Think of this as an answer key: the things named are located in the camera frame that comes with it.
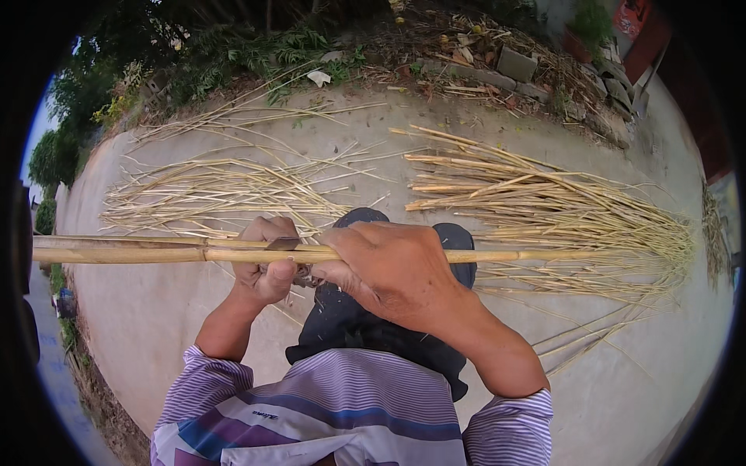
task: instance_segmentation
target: shovel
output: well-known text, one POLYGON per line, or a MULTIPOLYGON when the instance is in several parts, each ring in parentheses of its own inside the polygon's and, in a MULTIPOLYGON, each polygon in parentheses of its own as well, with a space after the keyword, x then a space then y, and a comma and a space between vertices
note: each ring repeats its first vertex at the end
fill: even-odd
POLYGON ((665 43, 663 49, 658 53, 658 56, 655 59, 655 64, 653 65, 653 71, 651 72, 651 75, 648 76, 648 80, 645 81, 645 85, 640 87, 635 84, 635 97, 632 99, 632 111, 637 113, 640 118, 645 118, 648 115, 648 101, 650 101, 651 98, 650 94, 648 94, 648 84, 651 83, 653 76, 655 76, 656 71, 658 71, 658 66, 660 65, 660 62, 663 61, 663 55, 667 48, 668 42, 665 43))

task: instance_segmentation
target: flower pot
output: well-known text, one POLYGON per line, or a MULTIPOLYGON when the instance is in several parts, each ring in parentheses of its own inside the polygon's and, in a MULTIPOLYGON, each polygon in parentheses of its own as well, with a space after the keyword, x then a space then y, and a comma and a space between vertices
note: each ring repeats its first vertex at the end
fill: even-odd
POLYGON ((593 56, 588 51, 583 41, 570 31, 565 25, 565 35, 562 37, 562 48, 567 51, 573 58, 581 63, 591 63, 593 56))

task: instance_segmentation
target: sky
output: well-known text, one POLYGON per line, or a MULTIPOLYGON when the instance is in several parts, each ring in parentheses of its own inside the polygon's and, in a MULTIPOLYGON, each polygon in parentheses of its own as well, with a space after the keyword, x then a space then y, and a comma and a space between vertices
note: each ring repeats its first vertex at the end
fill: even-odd
POLYGON ((28 193, 28 198, 31 200, 35 195, 37 202, 41 201, 42 188, 41 186, 33 184, 28 179, 28 161, 31 160, 31 152, 37 146, 39 139, 47 130, 57 129, 59 122, 57 118, 49 120, 49 111, 46 107, 46 101, 42 100, 37 108, 37 114, 34 117, 34 122, 31 124, 31 131, 28 132, 28 138, 26 139, 26 148, 23 151, 23 162, 21 165, 21 180, 23 180, 24 186, 30 186, 31 189, 28 193))

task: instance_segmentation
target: dark pants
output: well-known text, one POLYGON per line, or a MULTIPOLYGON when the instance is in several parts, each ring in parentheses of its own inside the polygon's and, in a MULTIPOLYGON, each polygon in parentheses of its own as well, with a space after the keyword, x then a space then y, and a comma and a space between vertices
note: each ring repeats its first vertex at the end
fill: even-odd
MULTIPOLYGON (((362 207, 355 209, 335 224, 344 228, 355 221, 389 221, 383 213, 362 207)), ((444 249, 474 249, 471 234, 452 223, 433 227, 440 236, 444 249)), ((459 282, 471 288, 477 264, 451 264, 451 271, 459 282)), ((333 283, 316 289, 316 305, 308 315, 298 345, 285 349, 290 364, 331 348, 365 348, 396 354, 411 362, 443 374, 451 384, 451 396, 460 400, 468 386, 459 380, 459 372, 466 358, 432 335, 400 327, 370 312, 333 283)))

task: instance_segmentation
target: purple striped shirt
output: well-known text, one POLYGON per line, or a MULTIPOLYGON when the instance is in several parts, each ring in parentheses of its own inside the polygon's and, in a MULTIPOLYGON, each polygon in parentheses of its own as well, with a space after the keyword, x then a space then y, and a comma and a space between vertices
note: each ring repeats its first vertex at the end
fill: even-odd
POLYGON ((356 348, 296 362, 277 383, 192 346, 151 443, 154 466, 547 465, 551 397, 494 397, 460 432, 445 378, 356 348))

